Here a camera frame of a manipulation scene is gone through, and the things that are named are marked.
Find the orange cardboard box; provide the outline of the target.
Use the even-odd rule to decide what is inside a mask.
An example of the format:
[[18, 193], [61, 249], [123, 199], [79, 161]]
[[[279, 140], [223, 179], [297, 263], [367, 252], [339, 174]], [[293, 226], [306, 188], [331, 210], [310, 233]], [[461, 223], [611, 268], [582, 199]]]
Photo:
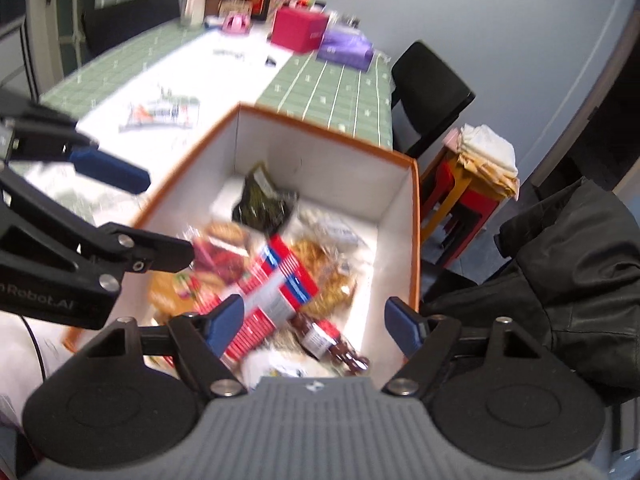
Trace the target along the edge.
[[341, 133], [239, 104], [200, 132], [125, 131], [103, 142], [151, 171], [152, 188], [127, 197], [99, 188], [96, 224], [116, 222], [167, 235], [228, 219], [245, 175], [264, 164], [277, 188], [299, 196], [285, 235], [320, 220], [330, 234], [356, 233], [360, 277], [352, 307], [337, 320], [347, 340], [371, 362], [381, 387], [405, 358], [384, 327], [384, 306], [397, 296], [416, 307], [419, 295], [418, 170], [395, 152]]

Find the green checkered tablecloth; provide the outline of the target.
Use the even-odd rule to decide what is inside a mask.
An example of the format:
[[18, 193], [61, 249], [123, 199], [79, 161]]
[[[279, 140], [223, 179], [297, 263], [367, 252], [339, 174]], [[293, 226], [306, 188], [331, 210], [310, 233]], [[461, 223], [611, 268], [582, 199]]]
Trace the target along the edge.
[[[274, 58], [277, 66], [267, 66]], [[191, 128], [200, 132], [232, 107], [262, 107], [313, 126], [393, 152], [390, 147], [390, 77], [383, 61], [367, 73], [324, 64], [311, 54], [294, 55], [270, 44], [265, 29], [230, 36], [212, 30], [187, 30], [176, 24], [153, 29], [105, 53], [50, 90], [43, 102], [69, 112], [74, 99], [86, 105], [77, 127], [102, 151], [145, 169], [149, 189], [132, 195], [78, 174], [69, 164], [16, 162], [13, 170], [40, 192], [93, 226], [101, 211], [99, 188], [140, 197], [152, 188], [151, 171], [138, 162], [107, 151], [103, 142], [121, 132], [131, 107], [154, 100], [160, 90], [194, 96], [200, 116]]]

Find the beige small radio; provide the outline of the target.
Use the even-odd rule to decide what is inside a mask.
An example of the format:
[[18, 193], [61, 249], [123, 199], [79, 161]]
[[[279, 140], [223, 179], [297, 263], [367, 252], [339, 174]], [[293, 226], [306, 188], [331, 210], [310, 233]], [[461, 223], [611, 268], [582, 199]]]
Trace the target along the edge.
[[232, 13], [250, 15], [252, 13], [252, 5], [248, 1], [224, 0], [219, 7], [219, 16], [225, 18]]

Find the pink cube box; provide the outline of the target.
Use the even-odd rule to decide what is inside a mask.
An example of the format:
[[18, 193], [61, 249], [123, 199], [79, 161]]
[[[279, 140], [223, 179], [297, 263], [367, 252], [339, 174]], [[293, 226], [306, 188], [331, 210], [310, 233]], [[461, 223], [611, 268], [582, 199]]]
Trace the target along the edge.
[[295, 53], [318, 50], [328, 21], [323, 13], [282, 6], [274, 17], [270, 41]]

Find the red cap chocolate bottle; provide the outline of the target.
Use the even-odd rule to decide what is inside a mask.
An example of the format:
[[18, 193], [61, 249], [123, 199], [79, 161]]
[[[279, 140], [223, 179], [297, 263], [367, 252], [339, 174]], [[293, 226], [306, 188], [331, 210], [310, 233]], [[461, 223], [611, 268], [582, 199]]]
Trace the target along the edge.
[[316, 320], [297, 312], [288, 322], [300, 346], [317, 361], [328, 362], [348, 376], [359, 376], [369, 371], [369, 360], [360, 356], [327, 318]]

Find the black chair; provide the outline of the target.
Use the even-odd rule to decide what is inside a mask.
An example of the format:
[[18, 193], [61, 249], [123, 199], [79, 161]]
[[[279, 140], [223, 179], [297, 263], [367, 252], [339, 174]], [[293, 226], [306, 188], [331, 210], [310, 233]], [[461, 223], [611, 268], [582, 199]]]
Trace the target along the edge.
[[409, 124], [419, 136], [402, 152], [419, 159], [475, 100], [475, 93], [420, 40], [410, 44], [394, 63], [390, 74], [395, 85], [390, 107], [400, 103]]
[[180, 16], [179, 0], [122, 0], [86, 11], [81, 27], [93, 58]]

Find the yellow cracker snack bag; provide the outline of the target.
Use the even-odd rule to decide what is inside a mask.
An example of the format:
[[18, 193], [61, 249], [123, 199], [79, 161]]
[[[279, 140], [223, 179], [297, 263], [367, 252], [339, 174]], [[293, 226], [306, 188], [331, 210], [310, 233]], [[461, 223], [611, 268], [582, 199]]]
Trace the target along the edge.
[[330, 318], [349, 310], [374, 258], [356, 230], [336, 214], [300, 207], [285, 241], [318, 285], [317, 295], [303, 311], [312, 318]]

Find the dried fruit chips bag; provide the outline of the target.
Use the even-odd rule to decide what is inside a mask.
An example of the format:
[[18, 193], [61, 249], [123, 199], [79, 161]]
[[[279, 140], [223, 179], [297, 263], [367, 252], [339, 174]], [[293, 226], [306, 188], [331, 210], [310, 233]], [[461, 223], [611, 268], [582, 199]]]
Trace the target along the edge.
[[177, 273], [152, 273], [148, 300], [158, 325], [183, 313], [212, 310], [266, 241], [262, 233], [221, 218], [189, 226], [183, 236], [194, 248], [193, 261]]

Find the dark green snack packet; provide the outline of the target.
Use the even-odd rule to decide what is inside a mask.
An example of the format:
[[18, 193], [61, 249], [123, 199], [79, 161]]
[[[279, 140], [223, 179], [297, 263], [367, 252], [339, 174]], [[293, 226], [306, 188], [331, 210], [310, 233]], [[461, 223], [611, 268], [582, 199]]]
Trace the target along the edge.
[[264, 162], [258, 162], [245, 176], [242, 195], [232, 210], [232, 220], [265, 237], [278, 234], [290, 220], [299, 194], [279, 188]]

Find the purple tissue pack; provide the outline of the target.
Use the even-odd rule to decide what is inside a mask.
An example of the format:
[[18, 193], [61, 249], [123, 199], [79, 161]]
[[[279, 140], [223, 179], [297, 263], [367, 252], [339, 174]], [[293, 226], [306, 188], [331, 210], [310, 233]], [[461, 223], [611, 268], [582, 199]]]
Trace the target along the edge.
[[321, 61], [344, 65], [366, 72], [374, 55], [373, 44], [359, 29], [328, 28], [323, 35], [317, 58]]

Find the red white snack packet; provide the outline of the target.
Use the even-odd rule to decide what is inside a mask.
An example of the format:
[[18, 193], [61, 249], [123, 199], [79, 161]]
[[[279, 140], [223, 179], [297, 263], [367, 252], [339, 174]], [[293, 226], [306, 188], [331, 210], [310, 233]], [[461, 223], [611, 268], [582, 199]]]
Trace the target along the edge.
[[230, 365], [242, 361], [285, 326], [318, 291], [318, 285], [282, 237], [271, 237], [242, 278], [228, 287], [219, 301], [221, 304], [229, 296], [239, 295], [244, 302], [243, 324], [221, 359]]

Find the folded cloth stack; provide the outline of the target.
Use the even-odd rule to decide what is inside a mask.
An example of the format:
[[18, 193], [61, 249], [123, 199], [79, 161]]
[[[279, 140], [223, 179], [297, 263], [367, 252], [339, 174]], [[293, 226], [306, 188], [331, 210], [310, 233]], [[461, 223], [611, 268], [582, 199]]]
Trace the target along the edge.
[[503, 197], [516, 200], [520, 179], [513, 145], [488, 125], [463, 125], [454, 130], [454, 152], [465, 170], [487, 182]]

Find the black chair far left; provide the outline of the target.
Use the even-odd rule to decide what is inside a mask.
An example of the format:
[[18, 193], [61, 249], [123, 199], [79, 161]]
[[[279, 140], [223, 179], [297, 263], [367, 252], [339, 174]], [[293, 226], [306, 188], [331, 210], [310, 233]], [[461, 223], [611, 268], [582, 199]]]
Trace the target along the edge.
[[86, 11], [81, 27], [93, 58], [180, 16], [179, 0], [122, 0]]

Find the grey spicy strip packet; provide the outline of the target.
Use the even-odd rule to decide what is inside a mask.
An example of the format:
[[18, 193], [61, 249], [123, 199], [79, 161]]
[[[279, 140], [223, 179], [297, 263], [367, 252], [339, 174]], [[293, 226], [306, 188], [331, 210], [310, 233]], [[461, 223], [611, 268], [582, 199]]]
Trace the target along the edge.
[[191, 128], [200, 116], [201, 102], [194, 96], [178, 96], [170, 90], [160, 90], [154, 100], [147, 100], [131, 107], [126, 122], [119, 130], [140, 128], [177, 127]]

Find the red wooden stool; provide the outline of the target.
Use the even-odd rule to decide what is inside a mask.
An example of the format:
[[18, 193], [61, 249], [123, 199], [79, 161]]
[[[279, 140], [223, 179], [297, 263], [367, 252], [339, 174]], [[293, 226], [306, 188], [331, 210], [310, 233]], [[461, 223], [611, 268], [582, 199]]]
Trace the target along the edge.
[[437, 260], [449, 266], [461, 256], [503, 202], [487, 182], [458, 163], [457, 155], [442, 148], [420, 177], [421, 242], [446, 222], [444, 249]]

